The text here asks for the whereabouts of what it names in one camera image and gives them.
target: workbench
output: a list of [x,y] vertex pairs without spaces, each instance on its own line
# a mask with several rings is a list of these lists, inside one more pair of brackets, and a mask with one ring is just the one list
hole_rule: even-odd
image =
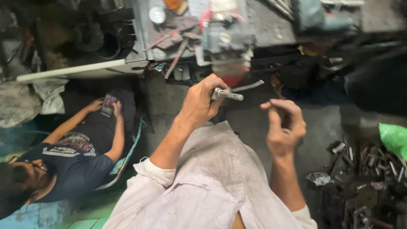
[[[149,21],[148,12],[152,7],[165,7],[162,0],[133,0],[137,2],[140,24],[142,27],[144,44],[148,43],[147,22]],[[195,1],[197,8],[204,9],[210,0],[188,0]],[[252,34],[255,36],[254,48],[267,48],[279,45],[294,45],[306,42],[339,40],[344,36],[355,35],[360,31],[349,31],[340,34],[319,34],[306,35],[298,37],[294,31],[291,22],[277,12],[273,7],[263,0],[246,0],[249,25]],[[363,33],[392,33],[403,31],[406,28],[402,16],[393,9],[393,0],[365,0],[365,4],[352,12],[340,11],[339,14],[347,15],[357,22],[357,27]],[[197,9],[190,8],[184,15],[197,14]],[[182,57],[192,57],[194,52],[186,50]],[[163,51],[159,48],[153,48],[146,52],[148,60],[169,61],[174,58],[175,51]]]

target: pink shirt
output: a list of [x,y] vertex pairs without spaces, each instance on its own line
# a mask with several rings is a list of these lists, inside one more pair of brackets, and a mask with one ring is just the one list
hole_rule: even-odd
[[134,168],[103,229],[229,229],[238,211],[247,229],[317,229],[307,206],[290,212],[271,191],[256,153],[227,121],[196,129],[176,170],[149,159]]

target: red tool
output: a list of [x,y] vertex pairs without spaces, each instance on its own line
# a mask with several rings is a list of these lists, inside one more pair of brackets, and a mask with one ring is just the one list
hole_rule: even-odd
[[154,41],[150,46],[148,46],[144,51],[147,51],[151,48],[153,48],[154,46],[156,46],[157,44],[159,44],[160,42],[162,42],[163,40],[169,38],[170,36],[174,35],[178,33],[178,30],[172,30],[170,33],[164,35],[162,38],[159,38],[158,40]]
[[165,74],[165,78],[168,79],[168,77],[170,76],[171,72],[174,70],[174,67],[177,65],[179,58],[181,57],[181,55],[184,53],[185,48],[188,46],[189,44],[189,38],[184,38],[184,40],[182,41],[181,45],[179,46],[179,49],[177,51],[177,55],[175,56],[170,68],[167,71],[167,74]]

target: graphic print on t-shirt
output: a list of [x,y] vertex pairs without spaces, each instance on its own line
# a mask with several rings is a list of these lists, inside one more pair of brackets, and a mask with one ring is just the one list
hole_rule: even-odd
[[42,153],[54,156],[73,157],[81,154],[77,149],[84,151],[84,156],[96,156],[93,144],[89,143],[89,137],[77,132],[67,133],[52,148],[45,147]]

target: smartphone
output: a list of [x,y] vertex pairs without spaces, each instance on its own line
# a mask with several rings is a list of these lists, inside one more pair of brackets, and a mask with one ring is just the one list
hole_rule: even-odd
[[113,114],[113,110],[114,110],[113,104],[116,103],[116,101],[117,101],[116,97],[106,94],[105,101],[103,102],[101,114],[103,114],[107,117],[111,117]]

